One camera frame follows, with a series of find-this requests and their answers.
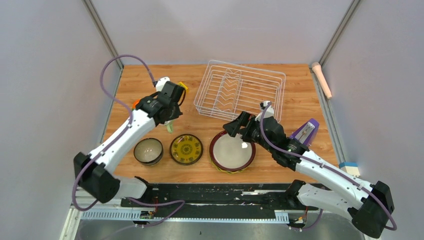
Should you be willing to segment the brown-rimmed white plate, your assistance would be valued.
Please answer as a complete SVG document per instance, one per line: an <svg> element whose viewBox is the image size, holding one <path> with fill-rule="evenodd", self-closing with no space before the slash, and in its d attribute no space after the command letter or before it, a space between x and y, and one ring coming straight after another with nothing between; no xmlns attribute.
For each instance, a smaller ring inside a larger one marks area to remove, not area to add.
<svg viewBox="0 0 424 240"><path fill-rule="evenodd" d="M223 130L211 140L209 145L211 162L223 170L238 171L250 166L256 156L256 146L252 142L244 142L241 135L230 137Z"/></svg>

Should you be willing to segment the yellow dotted plate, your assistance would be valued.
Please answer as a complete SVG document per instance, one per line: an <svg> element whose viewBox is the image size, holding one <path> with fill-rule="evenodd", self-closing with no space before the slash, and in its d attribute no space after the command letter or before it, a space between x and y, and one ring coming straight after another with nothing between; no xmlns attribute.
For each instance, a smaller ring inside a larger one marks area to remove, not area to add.
<svg viewBox="0 0 424 240"><path fill-rule="evenodd" d="M214 166L214 167L215 167L215 168L216 168L219 172L226 173L226 174L229 174L229 175L242 173L242 172L244 172L244 171L247 169L247 167L246 167L246 168L243 168L243 169L241 169L241 170L224 170L224 169L220 168L218 165L214 164L213 162L211 162L211 164L212 164L212 166Z"/></svg>

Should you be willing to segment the dark blue bowl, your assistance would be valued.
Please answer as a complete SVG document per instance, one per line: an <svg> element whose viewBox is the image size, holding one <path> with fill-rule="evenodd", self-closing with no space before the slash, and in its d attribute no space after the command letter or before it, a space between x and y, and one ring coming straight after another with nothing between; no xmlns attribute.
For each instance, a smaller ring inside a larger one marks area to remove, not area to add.
<svg viewBox="0 0 424 240"><path fill-rule="evenodd" d="M145 138L133 149L134 158L145 166L157 164L164 155L163 144L156 138Z"/></svg>

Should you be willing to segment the light green mug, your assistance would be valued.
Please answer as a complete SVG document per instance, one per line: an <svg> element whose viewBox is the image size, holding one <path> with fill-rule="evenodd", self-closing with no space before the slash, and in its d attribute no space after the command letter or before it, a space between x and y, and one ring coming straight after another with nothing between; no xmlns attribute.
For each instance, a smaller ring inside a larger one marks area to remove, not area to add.
<svg viewBox="0 0 424 240"><path fill-rule="evenodd" d="M168 133L172 134L174 132L173 122L174 122L173 120L168 120L161 125L166 127L166 130Z"/></svg>

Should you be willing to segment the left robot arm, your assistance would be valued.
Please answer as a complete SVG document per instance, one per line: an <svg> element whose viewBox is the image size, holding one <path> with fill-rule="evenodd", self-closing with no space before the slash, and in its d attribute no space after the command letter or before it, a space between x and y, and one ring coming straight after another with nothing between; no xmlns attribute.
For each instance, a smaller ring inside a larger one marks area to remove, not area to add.
<svg viewBox="0 0 424 240"><path fill-rule="evenodd" d="M114 171L137 142L158 125L182 115L180 106L186 89L169 78L161 78L156 92L141 98L129 118L100 146L88 154L79 152L73 159L77 185L102 204L117 198L134 198L140 206L149 206L153 193L139 177L114 176Z"/></svg>

